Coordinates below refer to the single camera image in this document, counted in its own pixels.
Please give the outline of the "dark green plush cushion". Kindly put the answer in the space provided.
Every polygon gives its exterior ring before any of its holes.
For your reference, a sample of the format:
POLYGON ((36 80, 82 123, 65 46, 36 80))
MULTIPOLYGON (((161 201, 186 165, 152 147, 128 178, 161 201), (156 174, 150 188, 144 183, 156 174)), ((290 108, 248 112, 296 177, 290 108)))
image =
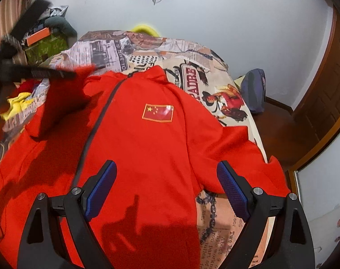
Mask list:
POLYGON ((78 33, 71 24, 62 16, 51 16, 44 21, 45 27, 57 28, 67 37, 77 37, 78 33))

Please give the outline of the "dark blue backpack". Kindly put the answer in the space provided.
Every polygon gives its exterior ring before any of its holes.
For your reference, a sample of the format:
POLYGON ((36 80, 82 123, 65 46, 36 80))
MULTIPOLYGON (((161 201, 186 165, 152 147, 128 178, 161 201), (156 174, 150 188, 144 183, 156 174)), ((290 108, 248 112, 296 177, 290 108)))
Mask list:
POLYGON ((250 112, 264 112, 266 98, 266 78, 263 69, 250 70, 240 84, 240 93, 250 112))

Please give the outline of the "newspaper print bed cover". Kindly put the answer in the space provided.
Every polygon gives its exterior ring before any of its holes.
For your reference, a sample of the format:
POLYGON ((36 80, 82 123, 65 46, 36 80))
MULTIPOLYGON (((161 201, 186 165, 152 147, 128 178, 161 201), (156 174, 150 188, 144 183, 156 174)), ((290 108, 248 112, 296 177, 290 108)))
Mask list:
MULTIPOLYGON (((164 70, 167 80, 194 97, 224 127, 245 126, 248 138, 262 152, 260 137, 256 134, 248 108, 238 93, 227 68, 209 49, 177 39, 150 38, 149 46, 143 45, 144 37, 127 33, 120 39, 120 47, 130 47, 126 55, 124 73, 127 77, 158 66, 164 70)), ((46 101, 49 90, 47 83, 22 86, 14 93, 31 93, 34 101, 24 110, 33 111, 46 101)), ((215 220, 219 214, 229 211, 228 205, 217 198, 218 193, 203 190, 195 199, 197 208, 197 231, 200 241, 200 266, 217 268, 224 260, 234 241, 237 230, 226 227, 215 230, 215 220)))

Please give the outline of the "brown wooden door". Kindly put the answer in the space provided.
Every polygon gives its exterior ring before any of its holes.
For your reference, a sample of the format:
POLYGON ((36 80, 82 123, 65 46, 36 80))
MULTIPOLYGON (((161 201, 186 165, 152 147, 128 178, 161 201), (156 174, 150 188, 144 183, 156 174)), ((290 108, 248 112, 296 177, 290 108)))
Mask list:
POLYGON ((291 171, 310 163, 340 132, 340 13, 337 9, 333 12, 324 57, 293 116, 307 124, 316 145, 290 168, 291 171))

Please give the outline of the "yellow cloth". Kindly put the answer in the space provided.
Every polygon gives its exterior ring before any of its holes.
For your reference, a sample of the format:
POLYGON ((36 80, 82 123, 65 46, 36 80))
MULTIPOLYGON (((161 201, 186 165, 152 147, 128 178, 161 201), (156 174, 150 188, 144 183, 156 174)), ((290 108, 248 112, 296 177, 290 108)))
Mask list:
POLYGON ((24 111, 32 102, 34 98, 31 97, 29 92, 21 92, 16 97, 8 98, 9 108, 7 112, 0 114, 1 118, 5 121, 24 111))

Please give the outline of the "orange box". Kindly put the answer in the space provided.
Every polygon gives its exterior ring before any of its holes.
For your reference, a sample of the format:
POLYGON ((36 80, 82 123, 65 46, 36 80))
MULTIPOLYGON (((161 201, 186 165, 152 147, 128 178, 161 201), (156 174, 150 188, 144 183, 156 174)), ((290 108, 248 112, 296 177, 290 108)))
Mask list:
POLYGON ((26 38, 26 45, 31 46, 35 44, 36 42, 48 37, 51 35, 51 30, 50 28, 46 27, 43 28, 42 30, 30 35, 29 37, 26 38))

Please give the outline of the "yellow round object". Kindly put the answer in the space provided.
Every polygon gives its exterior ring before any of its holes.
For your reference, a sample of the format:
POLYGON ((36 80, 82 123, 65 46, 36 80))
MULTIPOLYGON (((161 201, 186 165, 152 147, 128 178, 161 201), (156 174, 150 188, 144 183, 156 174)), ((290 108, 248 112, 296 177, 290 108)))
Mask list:
POLYGON ((135 33, 143 33, 143 34, 146 34, 146 35, 149 35, 151 37, 159 37, 160 35, 158 34, 158 32, 146 25, 146 24, 139 24, 139 25, 136 25, 132 30, 131 32, 135 32, 135 33))

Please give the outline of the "white wardrobe panel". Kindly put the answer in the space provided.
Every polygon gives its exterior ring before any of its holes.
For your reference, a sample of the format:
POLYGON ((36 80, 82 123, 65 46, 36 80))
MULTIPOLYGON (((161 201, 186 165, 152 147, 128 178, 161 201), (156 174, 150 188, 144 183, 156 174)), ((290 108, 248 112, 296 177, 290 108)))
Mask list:
POLYGON ((297 173, 299 193, 321 268, 340 243, 340 133, 297 173))

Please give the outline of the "red zip jacket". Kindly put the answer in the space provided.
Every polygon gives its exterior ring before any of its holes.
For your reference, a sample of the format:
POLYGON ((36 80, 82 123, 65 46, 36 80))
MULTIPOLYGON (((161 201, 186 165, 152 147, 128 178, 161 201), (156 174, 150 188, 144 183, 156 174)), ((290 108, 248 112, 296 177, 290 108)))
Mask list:
POLYGON ((36 196, 82 186, 107 160, 116 180, 90 225, 115 268, 198 268, 195 199, 223 192, 223 160, 252 186, 288 194, 279 162, 264 160, 247 127, 222 126, 162 68, 77 75, 51 82, 0 163, 0 252, 11 266, 36 196))

